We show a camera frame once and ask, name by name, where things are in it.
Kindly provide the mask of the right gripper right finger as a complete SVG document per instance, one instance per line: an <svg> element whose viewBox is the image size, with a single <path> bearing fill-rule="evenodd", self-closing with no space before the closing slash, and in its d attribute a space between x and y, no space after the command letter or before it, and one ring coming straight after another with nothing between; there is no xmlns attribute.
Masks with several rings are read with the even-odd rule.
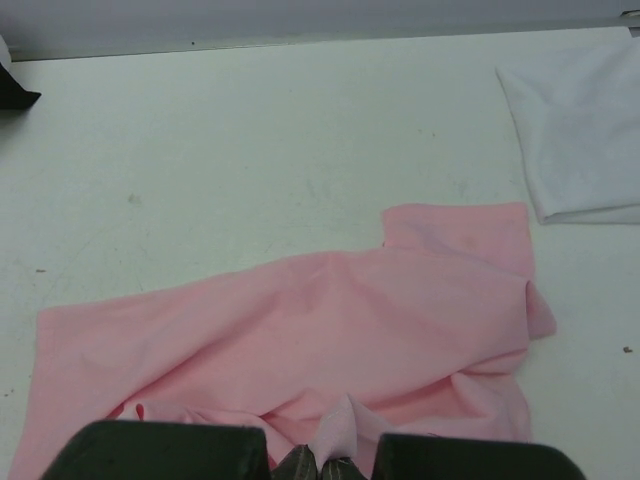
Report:
<svg viewBox="0 0 640 480"><path fill-rule="evenodd" d="M374 479L553 480L583 479L561 451L538 444L385 434Z"/></svg>

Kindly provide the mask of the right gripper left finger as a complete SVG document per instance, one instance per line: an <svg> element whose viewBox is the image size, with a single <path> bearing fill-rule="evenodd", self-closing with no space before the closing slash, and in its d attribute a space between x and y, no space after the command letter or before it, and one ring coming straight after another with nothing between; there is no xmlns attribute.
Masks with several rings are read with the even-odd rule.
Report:
<svg viewBox="0 0 640 480"><path fill-rule="evenodd" d="M259 428L94 422L75 434L47 479L269 479Z"/></svg>

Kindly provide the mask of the pink t shirt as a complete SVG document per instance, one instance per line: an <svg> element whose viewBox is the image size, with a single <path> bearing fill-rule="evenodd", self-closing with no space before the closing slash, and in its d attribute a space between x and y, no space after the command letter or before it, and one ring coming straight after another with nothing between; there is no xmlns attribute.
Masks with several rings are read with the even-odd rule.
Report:
<svg viewBox="0 0 640 480"><path fill-rule="evenodd" d="M261 428L269 456L370 473L386 432L526 442L514 373L554 317L525 205L392 207L383 244L273 261L37 318L9 475L101 420Z"/></svg>

